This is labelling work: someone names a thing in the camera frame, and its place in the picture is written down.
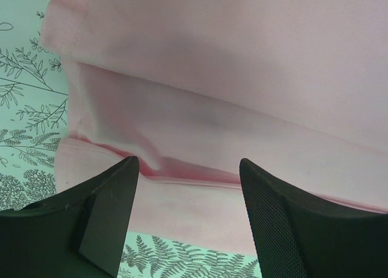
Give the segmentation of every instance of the towel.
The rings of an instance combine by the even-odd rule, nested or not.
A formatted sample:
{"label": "towel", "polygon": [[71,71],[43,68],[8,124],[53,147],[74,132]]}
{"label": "towel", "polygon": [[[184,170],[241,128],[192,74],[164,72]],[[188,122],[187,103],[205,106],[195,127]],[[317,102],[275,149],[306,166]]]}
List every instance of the towel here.
{"label": "towel", "polygon": [[58,192],[128,155],[129,230],[255,255],[249,158],[388,212],[387,0],[51,0],[41,44],[69,81]]}

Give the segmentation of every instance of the leaf-patterned surface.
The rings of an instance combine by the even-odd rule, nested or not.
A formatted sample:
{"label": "leaf-patterned surface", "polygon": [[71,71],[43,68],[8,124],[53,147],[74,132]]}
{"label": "leaf-patterned surface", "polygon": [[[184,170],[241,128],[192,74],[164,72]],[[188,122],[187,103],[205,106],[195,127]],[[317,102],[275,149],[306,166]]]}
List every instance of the leaf-patterned surface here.
{"label": "leaf-patterned surface", "polygon": [[[54,157],[66,135],[69,101],[61,59],[39,45],[48,1],[0,0],[0,210],[55,194]],[[254,257],[129,232],[118,277],[261,275]]]}

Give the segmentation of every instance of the mint green surface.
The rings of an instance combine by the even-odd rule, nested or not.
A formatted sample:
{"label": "mint green surface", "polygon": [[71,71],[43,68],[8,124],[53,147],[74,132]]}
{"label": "mint green surface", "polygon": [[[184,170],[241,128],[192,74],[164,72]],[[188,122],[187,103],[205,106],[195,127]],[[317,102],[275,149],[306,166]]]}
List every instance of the mint green surface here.
{"label": "mint green surface", "polygon": [[[55,194],[53,161],[67,132],[68,95],[60,58],[38,44],[48,1],[0,0],[0,210]],[[129,232],[118,277],[261,274],[254,257]]]}

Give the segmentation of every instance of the pink fabric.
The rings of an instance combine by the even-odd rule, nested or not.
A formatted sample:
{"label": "pink fabric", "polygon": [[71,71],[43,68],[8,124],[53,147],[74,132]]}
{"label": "pink fabric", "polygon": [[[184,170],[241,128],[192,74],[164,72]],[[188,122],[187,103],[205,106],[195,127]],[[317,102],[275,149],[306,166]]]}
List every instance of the pink fabric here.
{"label": "pink fabric", "polygon": [[58,191],[137,155],[129,230],[252,255],[243,157],[388,211],[386,1],[52,0],[41,42],[70,85]]}

